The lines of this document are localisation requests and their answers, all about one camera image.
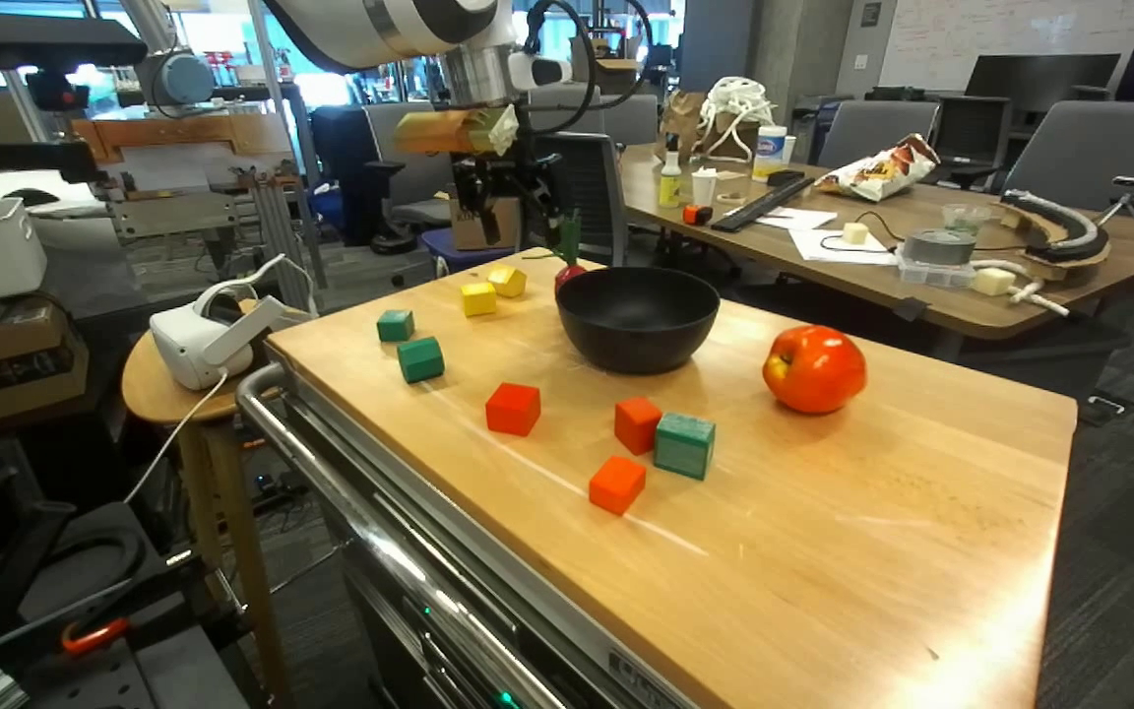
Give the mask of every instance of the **bottle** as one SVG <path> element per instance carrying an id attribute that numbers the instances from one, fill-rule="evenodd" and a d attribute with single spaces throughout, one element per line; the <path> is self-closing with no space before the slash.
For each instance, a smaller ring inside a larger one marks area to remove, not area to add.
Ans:
<path id="1" fill-rule="evenodd" d="M 768 182 L 768 173 L 787 165 L 787 126 L 766 122 L 755 135 L 752 182 Z"/>
<path id="2" fill-rule="evenodd" d="M 658 205 L 661 209 L 676 209 L 680 205 L 680 165 L 671 159 L 671 161 L 661 161 L 661 170 L 658 170 Z"/>

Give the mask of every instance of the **green cube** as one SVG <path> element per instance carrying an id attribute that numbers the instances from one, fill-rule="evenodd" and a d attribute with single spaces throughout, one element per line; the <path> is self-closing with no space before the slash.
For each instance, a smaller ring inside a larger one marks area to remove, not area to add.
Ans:
<path id="1" fill-rule="evenodd" d="M 397 348 L 405 381 L 427 381 L 445 373 L 445 354 L 439 340 L 411 340 Z"/>
<path id="2" fill-rule="evenodd" d="M 710 475 L 718 424 L 684 413 L 661 413 L 653 428 L 653 465 L 680 475 Z"/>
<path id="3" fill-rule="evenodd" d="M 405 340 L 414 340 L 414 311 L 388 311 L 388 316 L 378 316 L 378 340 L 382 340 L 382 342 L 405 342 Z"/>

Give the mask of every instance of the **block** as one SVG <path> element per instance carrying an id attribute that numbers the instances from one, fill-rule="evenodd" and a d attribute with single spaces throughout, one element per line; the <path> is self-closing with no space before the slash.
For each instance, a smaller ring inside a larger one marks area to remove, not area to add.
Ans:
<path id="1" fill-rule="evenodd" d="M 493 316 L 493 311 L 497 311 L 497 289 L 493 289 L 489 281 L 464 285 L 464 289 L 462 289 L 462 311 L 464 311 L 470 318 Z"/>
<path id="2" fill-rule="evenodd" d="M 661 411 L 649 398 L 625 398 L 625 403 L 616 407 L 616 438 L 629 451 L 649 451 L 658 416 L 661 416 Z"/>
<path id="3" fill-rule="evenodd" d="M 519 299 L 528 289 L 528 274 L 514 265 L 489 268 L 489 285 L 502 299 Z"/>
<path id="4" fill-rule="evenodd" d="M 397 361 L 403 361 L 405 381 L 427 381 L 427 377 L 445 373 L 445 352 L 439 340 L 397 342 Z"/>
<path id="5" fill-rule="evenodd" d="M 710 475 L 718 424 L 684 413 L 661 413 L 653 428 L 653 465 L 680 475 Z"/>
<path id="6" fill-rule="evenodd" d="M 605 455 L 604 467 L 592 475 L 592 503 L 621 516 L 645 490 L 645 465 L 634 455 Z"/>
<path id="7" fill-rule="evenodd" d="M 519 381 L 502 381 L 486 403 L 486 423 L 497 433 L 528 438 L 541 416 L 541 388 Z"/>
<path id="8" fill-rule="evenodd" d="M 378 316 L 378 340 L 382 340 L 382 342 L 405 342 L 405 340 L 414 340 L 414 311 L 388 311 L 388 316 Z"/>

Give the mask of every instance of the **black bowl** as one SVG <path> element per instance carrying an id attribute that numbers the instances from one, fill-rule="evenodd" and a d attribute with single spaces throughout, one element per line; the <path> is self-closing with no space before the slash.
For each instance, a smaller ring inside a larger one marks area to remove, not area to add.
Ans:
<path id="1" fill-rule="evenodd" d="M 600 369 L 676 369 L 710 340 L 722 311 L 712 285 L 666 268 L 605 268 L 560 289 L 560 318 Z"/>

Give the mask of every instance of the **red cube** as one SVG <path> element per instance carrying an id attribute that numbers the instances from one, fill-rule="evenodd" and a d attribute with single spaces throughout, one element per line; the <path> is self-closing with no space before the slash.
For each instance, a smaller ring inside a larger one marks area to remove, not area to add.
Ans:
<path id="1" fill-rule="evenodd" d="M 634 455 L 605 455 L 605 465 L 592 475 L 592 503 L 621 516 L 645 490 L 645 465 Z"/>
<path id="2" fill-rule="evenodd" d="M 502 381 L 486 403 L 489 428 L 528 438 L 541 416 L 541 388 Z"/>
<path id="3" fill-rule="evenodd" d="M 645 398 L 625 398 L 616 407 L 616 438 L 629 451 L 649 451 L 653 448 L 653 428 L 658 428 L 661 411 Z"/>

